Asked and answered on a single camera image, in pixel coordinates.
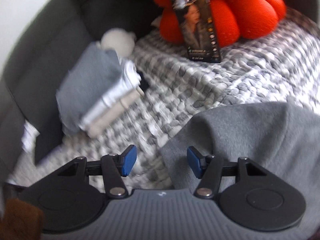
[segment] person on phone screen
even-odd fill
[[[211,40],[201,20],[198,6],[194,3],[182,9],[184,22],[180,25],[187,47],[196,50],[210,50]]]

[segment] ribbed gray plastic surface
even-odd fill
[[[229,220],[214,201],[184,190],[135,190],[111,201],[92,224],[43,240],[305,240],[298,228],[263,233]]]

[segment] folded beige garment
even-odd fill
[[[96,138],[140,96],[144,96],[140,87],[137,87],[124,95],[110,109],[100,115],[89,125],[87,129],[88,136],[90,138]]]

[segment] stack of folded clothes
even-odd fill
[[[144,95],[140,81],[132,61],[91,43],[56,94],[64,133],[97,137]]]

